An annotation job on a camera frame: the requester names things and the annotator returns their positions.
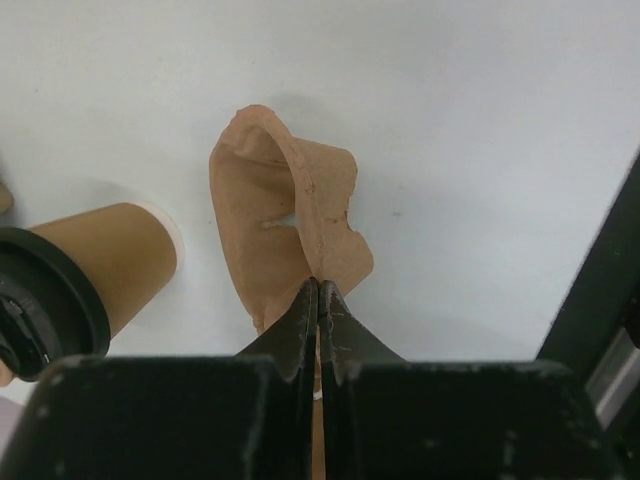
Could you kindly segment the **brown paper coffee cup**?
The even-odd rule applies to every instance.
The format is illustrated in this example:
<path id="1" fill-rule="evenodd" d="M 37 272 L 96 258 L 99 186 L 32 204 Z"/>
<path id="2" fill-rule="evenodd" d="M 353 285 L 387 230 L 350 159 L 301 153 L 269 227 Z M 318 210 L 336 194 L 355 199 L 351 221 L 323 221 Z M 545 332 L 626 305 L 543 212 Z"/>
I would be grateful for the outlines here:
<path id="1" fill-rule="evenodd" d="M 34 226 L 80 268 L 115 337 L 171 281 L 184 243 L 168 214 L 149 203 L 118 203 Z"/>

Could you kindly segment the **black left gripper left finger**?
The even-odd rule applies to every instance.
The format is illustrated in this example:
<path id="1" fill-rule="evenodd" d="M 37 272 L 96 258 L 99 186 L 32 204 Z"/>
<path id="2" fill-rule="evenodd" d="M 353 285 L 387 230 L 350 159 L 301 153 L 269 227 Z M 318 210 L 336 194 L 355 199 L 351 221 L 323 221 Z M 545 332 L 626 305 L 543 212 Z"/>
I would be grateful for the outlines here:
<path id="1" fill-rule="evenodd" d="M 9 443 L 13 479 L 307 479 L 319 285 L 234 356 L 73 357 Z"/>

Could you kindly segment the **black coffee cup lid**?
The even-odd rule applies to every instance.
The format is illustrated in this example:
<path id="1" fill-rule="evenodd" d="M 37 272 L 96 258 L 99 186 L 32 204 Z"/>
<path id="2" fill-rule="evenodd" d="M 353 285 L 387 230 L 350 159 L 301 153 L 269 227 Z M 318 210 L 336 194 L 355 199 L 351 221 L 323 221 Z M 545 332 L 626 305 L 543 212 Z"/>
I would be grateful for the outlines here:
<path id="1" fill-rule="evenodd" d="M 88 277 L 35 233 L 1 229 L 1 360 L 13 376 L 36 381 L 49 364 L 105 355 L 111 331 Z"/>

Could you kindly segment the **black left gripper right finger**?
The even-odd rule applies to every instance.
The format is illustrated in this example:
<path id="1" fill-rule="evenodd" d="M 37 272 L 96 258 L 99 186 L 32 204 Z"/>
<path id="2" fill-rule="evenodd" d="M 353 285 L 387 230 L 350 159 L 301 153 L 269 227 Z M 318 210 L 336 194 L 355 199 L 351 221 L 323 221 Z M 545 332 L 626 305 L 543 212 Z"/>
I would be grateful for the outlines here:
<path id="1" fill-rule="evenodd" d="M 561 364 L 409 362 L 319 290 L 330 479 L 621 479 L 594 409 Z"/>

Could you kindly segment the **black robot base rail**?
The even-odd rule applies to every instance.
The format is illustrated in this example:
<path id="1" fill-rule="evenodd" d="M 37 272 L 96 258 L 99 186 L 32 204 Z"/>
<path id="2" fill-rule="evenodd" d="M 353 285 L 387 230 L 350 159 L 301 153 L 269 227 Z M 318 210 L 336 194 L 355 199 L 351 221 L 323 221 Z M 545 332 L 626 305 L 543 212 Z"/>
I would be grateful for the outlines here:
<path id="1" fill-rule="evenodd" d="M 639 160 L 634 159 L 537 357 L 576 375 L 626 459 L 639 458 Z"/>

